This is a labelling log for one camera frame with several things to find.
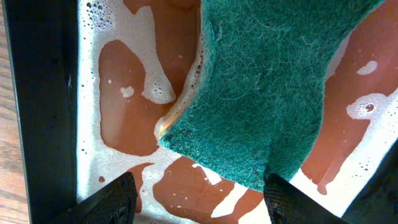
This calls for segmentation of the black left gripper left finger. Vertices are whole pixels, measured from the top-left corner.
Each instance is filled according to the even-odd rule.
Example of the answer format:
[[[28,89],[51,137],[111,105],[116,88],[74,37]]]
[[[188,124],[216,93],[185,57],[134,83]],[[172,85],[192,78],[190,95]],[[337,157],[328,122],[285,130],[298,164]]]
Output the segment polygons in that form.
[[[133,224],[137,190],[131,172],[114,179],[52,223],[56,224]]]

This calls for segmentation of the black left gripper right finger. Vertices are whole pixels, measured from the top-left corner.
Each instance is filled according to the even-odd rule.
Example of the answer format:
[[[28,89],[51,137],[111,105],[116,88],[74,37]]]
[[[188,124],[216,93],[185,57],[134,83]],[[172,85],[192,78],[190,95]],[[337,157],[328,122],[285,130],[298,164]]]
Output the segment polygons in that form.
[[[266,179],[264,201],[275,224],[347,224],[277,174]]]

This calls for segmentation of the green scrubbing sponge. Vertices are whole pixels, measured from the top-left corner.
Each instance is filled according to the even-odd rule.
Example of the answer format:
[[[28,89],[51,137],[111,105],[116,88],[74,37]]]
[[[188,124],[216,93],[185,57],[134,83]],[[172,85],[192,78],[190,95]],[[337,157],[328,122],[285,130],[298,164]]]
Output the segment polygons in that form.
[[[327,68],[379,1],[203,1],[197,89],[159,144],[262,191],[289,180],[322,126]]]

